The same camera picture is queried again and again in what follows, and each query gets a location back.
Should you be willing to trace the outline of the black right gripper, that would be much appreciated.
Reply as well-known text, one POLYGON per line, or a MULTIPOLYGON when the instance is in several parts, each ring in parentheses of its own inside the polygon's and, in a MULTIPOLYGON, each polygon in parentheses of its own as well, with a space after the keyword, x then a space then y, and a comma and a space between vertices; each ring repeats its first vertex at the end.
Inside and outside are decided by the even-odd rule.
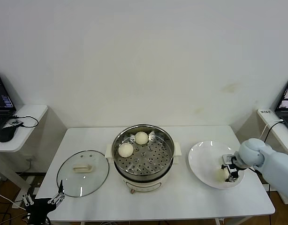
POLYGON ((228 177, 225 179, 225 182, 235 182, 238 179, 238 175, 239 175, 239 167, 237 167, 234 163, 230 163, 228 164, 228 166, 226 165, 221 165, 221 169, 225 169, 226 167, 228 167, 228 177))

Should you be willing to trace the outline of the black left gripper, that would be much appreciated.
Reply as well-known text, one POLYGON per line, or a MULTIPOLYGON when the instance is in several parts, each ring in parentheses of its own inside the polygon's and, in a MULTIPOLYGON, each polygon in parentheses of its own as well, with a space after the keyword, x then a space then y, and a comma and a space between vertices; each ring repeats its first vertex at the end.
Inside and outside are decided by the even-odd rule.
POLYGON ((57 194, 50 198, 33 199, 30 194, 22 195, 25 206, 28 206, 28 224, 51 224, 48 214, 57 208, 65 198, 63 180, 60 181, 57 194))

